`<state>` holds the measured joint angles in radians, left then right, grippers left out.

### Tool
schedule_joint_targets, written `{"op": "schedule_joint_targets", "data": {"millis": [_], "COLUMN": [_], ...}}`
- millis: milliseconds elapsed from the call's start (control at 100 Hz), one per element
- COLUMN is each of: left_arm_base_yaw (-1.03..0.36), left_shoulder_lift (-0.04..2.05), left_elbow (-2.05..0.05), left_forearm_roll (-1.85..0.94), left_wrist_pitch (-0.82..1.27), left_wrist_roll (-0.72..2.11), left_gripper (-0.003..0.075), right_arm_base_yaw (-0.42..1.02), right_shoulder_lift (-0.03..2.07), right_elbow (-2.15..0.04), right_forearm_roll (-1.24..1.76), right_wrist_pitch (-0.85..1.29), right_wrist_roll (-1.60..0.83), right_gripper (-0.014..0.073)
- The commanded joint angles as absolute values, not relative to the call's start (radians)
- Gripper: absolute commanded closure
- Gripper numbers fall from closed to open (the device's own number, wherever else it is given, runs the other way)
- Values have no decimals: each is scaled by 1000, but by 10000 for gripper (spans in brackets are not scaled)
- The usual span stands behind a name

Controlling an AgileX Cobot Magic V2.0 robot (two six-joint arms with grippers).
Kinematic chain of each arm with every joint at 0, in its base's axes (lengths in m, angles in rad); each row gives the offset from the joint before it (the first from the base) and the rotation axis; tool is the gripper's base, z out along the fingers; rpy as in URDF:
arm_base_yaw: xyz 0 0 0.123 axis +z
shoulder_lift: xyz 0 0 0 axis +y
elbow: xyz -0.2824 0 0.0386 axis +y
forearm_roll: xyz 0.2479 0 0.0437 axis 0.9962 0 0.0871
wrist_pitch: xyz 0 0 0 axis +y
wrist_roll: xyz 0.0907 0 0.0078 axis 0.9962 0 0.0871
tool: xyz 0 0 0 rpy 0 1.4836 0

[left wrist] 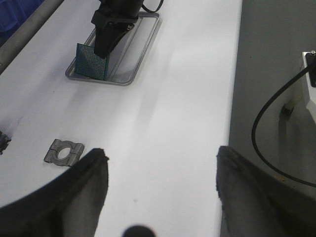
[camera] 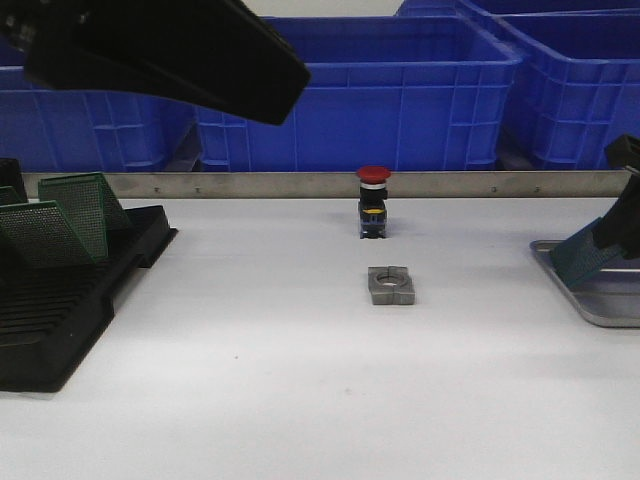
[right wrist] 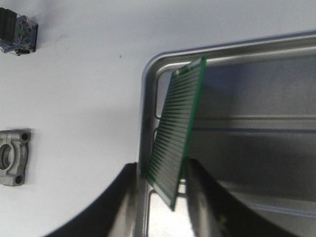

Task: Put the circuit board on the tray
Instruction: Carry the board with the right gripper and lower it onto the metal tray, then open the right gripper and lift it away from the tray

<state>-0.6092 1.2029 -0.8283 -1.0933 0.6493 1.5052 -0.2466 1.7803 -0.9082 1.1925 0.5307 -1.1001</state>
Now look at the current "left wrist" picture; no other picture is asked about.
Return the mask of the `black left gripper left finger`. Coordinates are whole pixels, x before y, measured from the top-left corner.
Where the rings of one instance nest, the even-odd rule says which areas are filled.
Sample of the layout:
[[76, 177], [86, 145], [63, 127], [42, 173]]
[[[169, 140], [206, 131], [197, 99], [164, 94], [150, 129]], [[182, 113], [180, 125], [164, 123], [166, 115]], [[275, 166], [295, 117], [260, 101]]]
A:
[[92, 237], [108, 191], [108, 158], [92, 149], [53, 181], [0, 209], [2, 237]]

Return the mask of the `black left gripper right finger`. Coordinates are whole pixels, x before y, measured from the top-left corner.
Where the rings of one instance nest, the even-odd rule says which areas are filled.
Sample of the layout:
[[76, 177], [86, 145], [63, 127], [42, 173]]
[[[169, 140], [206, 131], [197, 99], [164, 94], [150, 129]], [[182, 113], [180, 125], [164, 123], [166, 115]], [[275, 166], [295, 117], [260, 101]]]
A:
[[216, 189], [231, 237], [314, 237], [316, 201], [228, 146], [217, 155]]

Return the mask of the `other arm black gripper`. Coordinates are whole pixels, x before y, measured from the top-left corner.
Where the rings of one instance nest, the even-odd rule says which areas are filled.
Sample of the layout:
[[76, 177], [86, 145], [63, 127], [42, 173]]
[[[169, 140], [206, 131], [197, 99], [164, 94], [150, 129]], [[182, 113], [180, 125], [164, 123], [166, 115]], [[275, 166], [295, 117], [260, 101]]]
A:
[[101, 0], [91, 23], [96, 28], [94, 54], [106, 58], [134, 28], [143, 0]]

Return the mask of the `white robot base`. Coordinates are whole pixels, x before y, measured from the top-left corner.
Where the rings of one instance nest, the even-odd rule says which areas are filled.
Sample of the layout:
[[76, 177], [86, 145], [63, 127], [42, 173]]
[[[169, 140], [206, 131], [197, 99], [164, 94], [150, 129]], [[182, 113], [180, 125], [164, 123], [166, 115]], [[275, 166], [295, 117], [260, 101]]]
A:
[[291, 116], [295, 106], [303, 101], [314, 122], [316, 122], [316, 68], [306, 73], [298, 82], [294, 96], [283, 105], [281, 114]]

